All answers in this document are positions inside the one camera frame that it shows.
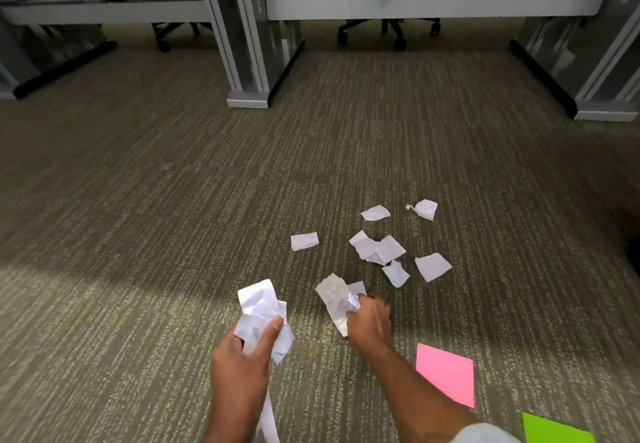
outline green sticky note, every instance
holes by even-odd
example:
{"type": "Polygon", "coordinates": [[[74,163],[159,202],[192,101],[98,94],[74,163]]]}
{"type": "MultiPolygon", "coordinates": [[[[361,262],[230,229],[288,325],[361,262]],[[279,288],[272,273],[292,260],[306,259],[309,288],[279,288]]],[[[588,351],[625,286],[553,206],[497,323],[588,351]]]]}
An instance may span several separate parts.
{"type": "Polygon", "coordinates": [[[522,426],[527,443],[596,443],[596,438],[588,431],[524,412],[522,426]]]}

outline pink sticky note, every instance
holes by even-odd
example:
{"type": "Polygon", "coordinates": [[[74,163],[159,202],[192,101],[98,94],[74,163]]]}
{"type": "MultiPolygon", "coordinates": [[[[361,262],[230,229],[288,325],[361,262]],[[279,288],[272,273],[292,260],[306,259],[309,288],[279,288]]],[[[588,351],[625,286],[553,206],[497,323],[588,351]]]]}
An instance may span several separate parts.
{"type": "Polygon", "coordinates": [[[455,402],[476,407],[474,361],[470,358],[418,344],[415,369],[455,402]]]}

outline person's right hand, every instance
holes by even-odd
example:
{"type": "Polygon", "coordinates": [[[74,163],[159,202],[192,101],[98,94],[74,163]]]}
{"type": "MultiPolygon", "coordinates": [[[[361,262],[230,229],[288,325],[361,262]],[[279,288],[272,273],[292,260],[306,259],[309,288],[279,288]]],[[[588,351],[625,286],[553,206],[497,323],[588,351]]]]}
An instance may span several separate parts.
{"type": "Polygon", "coordinates": [[[347,313],[349,340],[360,352],[372,345],[391,344],[391,307],[378,293],[359,294],[360,311],[347,313]]]}

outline black caster wheel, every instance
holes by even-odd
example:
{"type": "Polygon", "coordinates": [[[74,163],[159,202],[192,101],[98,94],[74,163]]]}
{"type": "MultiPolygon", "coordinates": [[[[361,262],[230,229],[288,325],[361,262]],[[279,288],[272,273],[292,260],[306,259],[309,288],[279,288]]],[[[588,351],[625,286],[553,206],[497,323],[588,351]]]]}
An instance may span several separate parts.
{"type": "Polygon", "coordinates": [[[394,42],[394,50],[395,51],[405,51],[406,50],[406,40],[404,38],[396,38],[394,42]]]}
{"type": "Polygon", "coordinates": [[[171,45],[164,40],[158,40],[158,50],[162,53],[168,53],[171,51],[171,45]]]}
{"type": "Polygon", "coordinates": [[[336,40],[338,40],[338,45],[347,45],[348,39],[349,39],[349,34],[347,32],[338,32],[338,36],[336,36],[336,40]]]}

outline carpeted floor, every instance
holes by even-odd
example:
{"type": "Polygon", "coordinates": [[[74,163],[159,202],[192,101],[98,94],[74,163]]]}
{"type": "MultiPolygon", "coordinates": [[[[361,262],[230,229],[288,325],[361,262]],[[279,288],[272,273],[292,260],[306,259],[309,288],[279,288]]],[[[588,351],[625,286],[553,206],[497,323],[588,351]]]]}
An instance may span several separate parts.
{"type": "Polygon", "coordinates": [[[395,441],[314,292],[335,272],[390,293],[410,361],[416,342],[472,358],[483,419],[637,441],[640,121],[566,119],[494,24],[407,24],[405,53],[309,24],[269,110],[227,108],[219,54],[180,47],[0,103],[0,440],[197,441],[236,290],[268,277],[296,335],[271,384],[282,441],[395,441]],[[434,223],[404,210],[422,198],[434,223]],[[378,203],[392,217],[364,223],[378,203]],[[402,289],[348,245],[363,227],[407,249],[402,289]],[[436,251],[454,269],[427,285],[412,259],[436,251]]]}

